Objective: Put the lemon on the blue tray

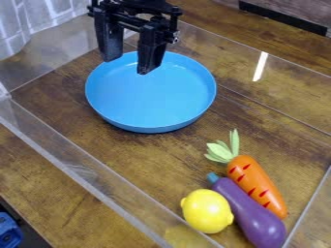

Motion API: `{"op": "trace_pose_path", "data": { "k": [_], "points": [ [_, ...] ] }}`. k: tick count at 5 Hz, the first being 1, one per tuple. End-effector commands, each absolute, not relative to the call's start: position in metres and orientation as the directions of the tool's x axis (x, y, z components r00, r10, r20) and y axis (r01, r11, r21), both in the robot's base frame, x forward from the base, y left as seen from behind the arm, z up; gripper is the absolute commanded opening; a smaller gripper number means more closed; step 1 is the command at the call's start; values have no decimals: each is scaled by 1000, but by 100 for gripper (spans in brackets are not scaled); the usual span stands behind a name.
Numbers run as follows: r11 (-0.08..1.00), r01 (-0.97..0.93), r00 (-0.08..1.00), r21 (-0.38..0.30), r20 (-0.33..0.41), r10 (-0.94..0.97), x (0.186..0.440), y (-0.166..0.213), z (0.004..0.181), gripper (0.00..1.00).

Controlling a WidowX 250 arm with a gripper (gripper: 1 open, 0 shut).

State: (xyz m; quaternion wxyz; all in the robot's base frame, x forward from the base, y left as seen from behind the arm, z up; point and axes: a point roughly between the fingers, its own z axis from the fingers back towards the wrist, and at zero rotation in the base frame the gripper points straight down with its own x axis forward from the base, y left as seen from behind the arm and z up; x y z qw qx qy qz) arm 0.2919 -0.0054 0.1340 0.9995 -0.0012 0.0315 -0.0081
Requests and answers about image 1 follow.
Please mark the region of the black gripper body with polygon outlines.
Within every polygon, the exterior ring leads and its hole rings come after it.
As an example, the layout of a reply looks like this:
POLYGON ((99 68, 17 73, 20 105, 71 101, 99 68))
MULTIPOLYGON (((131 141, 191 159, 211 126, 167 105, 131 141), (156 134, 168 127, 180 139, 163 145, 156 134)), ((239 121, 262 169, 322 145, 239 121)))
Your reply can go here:
POLYGON ((123 29, 137 33, 149 24, 164 32, 164 41, 173 44, 179 40, 177 21, 183 10, 167 0, 91 0, 88 16, 95 18, 95 9, 105 10, 123 29))

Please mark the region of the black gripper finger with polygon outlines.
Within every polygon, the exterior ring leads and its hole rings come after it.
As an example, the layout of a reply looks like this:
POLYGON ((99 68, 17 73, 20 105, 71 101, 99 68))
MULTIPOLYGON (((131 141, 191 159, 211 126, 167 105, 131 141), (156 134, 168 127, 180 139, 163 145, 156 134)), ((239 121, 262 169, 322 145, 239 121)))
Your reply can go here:
POLYGON ((147 75, 160 66, 165 48, 167 42, 164 41, 164 32, 155 26, 147 24, 140 32, 137 47, 137 73, 140 75, 147 75))
POLYGON ((124 29, 112 15, 101 9, 95 9, 95 29, 101 58, 104 62, 109 62, 123 55, 124 29))

